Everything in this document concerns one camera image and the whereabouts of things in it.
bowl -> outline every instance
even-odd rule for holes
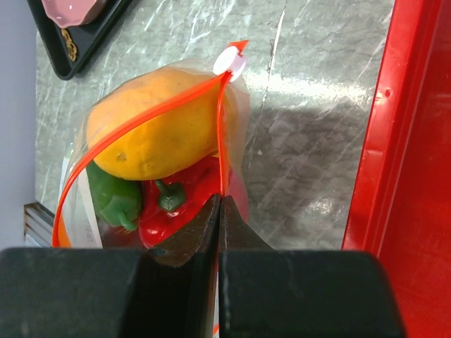
[[[46,15],[60,28],[86,25],[104,9],[107,0],[42,0]]]

ziplock bag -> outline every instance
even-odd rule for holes
[[[241,165],[249,94],[247,41],[214,73],[181,61],[123,83],[82,117],[68,148],[53,247],[152,247],[216,193],[247,220]]]

red tray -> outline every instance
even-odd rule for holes
[[[343,249],[385,266],[409,337],[451,337],[451,0],[397,0]]]

countertop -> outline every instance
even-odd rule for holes
[[[76,118],[131,77],[249,39],[249,224],[271,246],[340,248],[393,0],[135,0],[70,81],[37,37],[36,199],[56,210]]]

green pepper stem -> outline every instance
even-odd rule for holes
[[[158,190],[164,194],[164,195],[170,195],[171,190],[168,188],[168,186],[163,182],[163,180],[154,180],[156,187]]]
[[[124,214],[124,212],[119,211],[118,218],[119,218],[119,221],[121,222],[121,225],[124,227],[124,229],[126,229],[128,231],[136,230],[137,225],[134,222],[132,222],[131,220],[129,220],[127,218],[127,216]]]
[[[186,202],[187,196],[181,183],[165,184],[162,180],[154,180],[154,182],[160,191],[158,205],[163,210],[173,213]]]

